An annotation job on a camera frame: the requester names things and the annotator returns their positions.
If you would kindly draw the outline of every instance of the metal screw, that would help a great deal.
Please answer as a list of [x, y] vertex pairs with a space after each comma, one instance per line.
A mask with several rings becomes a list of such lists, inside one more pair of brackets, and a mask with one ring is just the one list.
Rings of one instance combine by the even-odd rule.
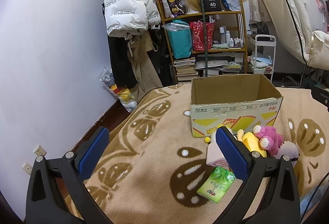
[[253, 152], [251, 153], [251, 155], [252, 155], [254, 158], [259, 158], [259, 157], [261, 156], [261, 154], [260, 154], [259, 152], [257, 152], [257, 151], [253, 151]]
[[66, 154], [65, 154], [65, 157], [67, 158], [67, 159], [70, 159], [70, 158], [72, 158], [74, 156], [74, 153], [73, 152], [67, 152]]
[[288, 155], [284, 155], [282, 158], [284, 159], [284, 161], [289, 161], [290, 160], [290, 157]]
[[37, 158], [36, 158], [36, 161], [37, 162], [41, 162], [43, 160], [43, 156], [42, 155], [39, 155]]

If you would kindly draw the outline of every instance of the red gift bag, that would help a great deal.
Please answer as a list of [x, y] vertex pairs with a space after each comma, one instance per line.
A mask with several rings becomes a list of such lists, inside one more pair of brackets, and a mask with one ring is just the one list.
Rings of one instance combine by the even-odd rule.
[[[192, 31], [192, 43], [193, 49], [195, 51], [204, 51], [205, 50], [205, 39], [203, 31], [203, 22], [190, 22], [190, 28]], [[210, 50], [213, 46], [213, 32], [215, 30], [215, 23], [206, 23], [207, 39], [208, 45], [207, 49]]]

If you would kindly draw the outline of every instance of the pink stuffed toy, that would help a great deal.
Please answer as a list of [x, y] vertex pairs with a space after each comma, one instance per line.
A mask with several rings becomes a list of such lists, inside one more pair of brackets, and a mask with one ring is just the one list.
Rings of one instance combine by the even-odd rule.
[[269, 151], [272, 157], [278, 153], [280, 146], [284, 142], [283, 136], [277, 134], [275, 127], [254, 126], [254, 135], [259, 138], [261, 148]]

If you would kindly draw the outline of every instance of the bookshelf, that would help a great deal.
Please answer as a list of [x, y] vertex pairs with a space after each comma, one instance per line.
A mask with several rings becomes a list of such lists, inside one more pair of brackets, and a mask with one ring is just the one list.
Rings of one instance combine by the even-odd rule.
[[[205, 51], [192, 51], [192, 54], [194, 55], [198, 55], [198, 54], [206, 54], [206, 60], [207, 60], [207, 54], [211, 54], [211, 53], [221, 53], [221, 52], [243, 52], [243, 73], [247, 73], [247, 57], [248, 57], [248, 53], [247, 53], [247, 28], [246, 28], [246, 17], [244, 14], [244, 8], [243, 8], [243, 2], [242, 0], [239, 0], [240, 5], [241, 5], [241, 11], [237, 11], [237, 12], [210, 12], [210, 13], [204, 13], [204, 15], [217, 15], [217, 14], [226, 14], [226, 15], [235, 15], [236, 16], [236, 26], [235, 27], [227, 27], [227, 30], [229, 31], [237, 31], [238, 32], [238, 37], [239, 38], [243, 38], [244, 41], [244, 48], [232, 48], [232, 49], [210, 49]], [[186, 15], [181, 15], [178, 16], [176, 18], [166, 18], [165, 16], [165, 11], [163, 9], [163, 5], [162, 5], [162, 1], [161, 0], [156, 0], [158, 9], [159, 9], [159, 13], [160, 13], [160, 17], [161, 17], [161, 22], [163, 25], [167, 24], [168, 22], [175, 20], [175, 19], [184, 19], [184, 18], [191, 18], [191, 17], [202, 17], [203, 13], [193, 13], [193, 14], [186, 14]], [[174, 67], [174, 56], [173, 56], [173, 52], [172, 52], [172, 48], [169, 42], [169, 38], [168, 38], [168, 34], [167, 34], [167, 30], [164, 30], [165, 36], [166, 36], [166, 40], [167, 40], [167, 44], [168, 44], [168, 48], [169, 48], [169, 55], [170, 55], [170, 59], [171, 59], [171, 65], [173, 68], [173, 73], [175, 76], [175, 81], [176, 83], [178, 82], [177, 80], [177, 73], [176, 73], [176, 69]]]

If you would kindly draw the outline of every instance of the black cable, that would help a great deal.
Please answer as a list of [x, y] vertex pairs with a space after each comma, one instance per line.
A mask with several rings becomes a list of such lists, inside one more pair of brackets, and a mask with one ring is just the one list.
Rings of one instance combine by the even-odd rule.
[[300, 33], [298, 32], [297, 24], [296, 24], [296, 21], [295, 21], [295, 18], [294, 18], [294, 16], [293, 16], [293, 14], [292, 14], [292, 10], [291, 10], [291, 8], [290, 8], [290, 5], [289, 5], [289, 3], [288, 3], [288, 0], [286, 0], [286, 3], [287, 3], [287, 6], [288, 6], [288, 8], [289, 8], [289, 11], [290, 11], [290, 14], [291, 14], [291, 17], [292, 17], [293, 24], [295, 25], [295, 29], [296, 29], [296, 32], [297, 32], [297, 35], [298, 35], [298, 39], [299, 39], [300, 49], [301, 49], [301, 51], [302, 51], [302, 57], [303, 57], [303, 60], [304, 60], [304, 62], [305, 62], [305, 64], [306, 64], [306, 66], [309, 67], [308, 64], [307, 64], [307, 62], [306, 62], [306, 60], [305, 60], [305, 57], [304, 57], [304, 50], [303, 50], [302, 38], [301, 38], [301, 36], [300, 36]]
[[309, 202], [308, 202], [308, 204], [307, 204], [307, 207], [305, 208], [305, 211], [304, 211], [304, 213], [303, 213], [303, 215], [302, 215], [302, 218], [300, 219], [300, 223], [302, 223], [302, 220], [303, 220], [303, 218], [305, 217], [305, 215], [306, 215], [306, 213], [307, 213], [307, 209], [308, 209], [308, 207], [310, 206], [310, 202], [312, 201], [312, 199], [313, 199], [313, 197], [314, 197], [316, 191], [320, 188], [321, 184], [324, 182], [324, 180], [326, 179], [327, 176], [329, 176], [329, 172], [328, 172], [327, 175], [325, 175], [324, 178], [320, 181], [319, 185], [317, 186], [317, 188], [316, 188], [315, 191], [313, 192], [312, 196], [310, 197], [310, 200], [309, 200]]

